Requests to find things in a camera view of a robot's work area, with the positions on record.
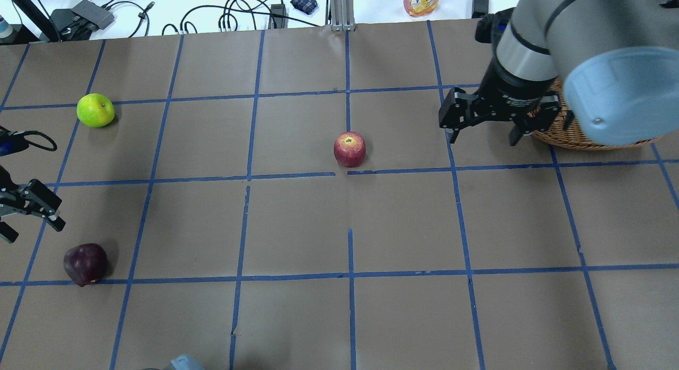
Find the dark red apple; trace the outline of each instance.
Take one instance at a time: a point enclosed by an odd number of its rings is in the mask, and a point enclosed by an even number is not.
[[[64,255],[64,269],[80,286],[94,284],[106,273],[108,258],[106,251],[95,243],[82,244],[69,249]]]
[[[365,160],[365,141],[359,133],[347,131],[335,140],[335,159],[344,167],[357,167]]]

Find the light blue object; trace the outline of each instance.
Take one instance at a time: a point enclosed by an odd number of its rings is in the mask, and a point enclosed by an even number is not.
[[[198,361],[187,355],[179,356],[170,363],[172,363],[172,366],[174,366],[176,370],[204,370]]]
[[[12,34],[12,26],[0,15],[0,39]]]
[[[587,138],[628,145],[679,128],[679,51],[630,47],[575,68],[563,83],[565,101]]]

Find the green apple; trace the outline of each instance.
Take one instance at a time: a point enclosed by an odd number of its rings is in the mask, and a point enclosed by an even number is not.
[[[90,93],[78,101],[78,119],[90,128],[106,126],[114,120],[116,110],[111,100],[99,93]]]

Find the orange bottle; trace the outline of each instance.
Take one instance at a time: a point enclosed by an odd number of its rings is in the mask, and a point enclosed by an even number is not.
[[[439,4],[439,0],[403,0],[405,12],[412,17],[429,15]]]

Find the gray robot arm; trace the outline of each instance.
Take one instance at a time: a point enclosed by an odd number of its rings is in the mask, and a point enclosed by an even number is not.
[[[486,120],[514,121],[519,138],[544,128],[550,114],[535,125],[526,114],[550,102],[545,93],[557,76],[597,143],[626,145],[679,128],[679,10],[656,0],[520,0],[500,25],[480,89],[454,88],[439,112],[439,126],[455,137]]]

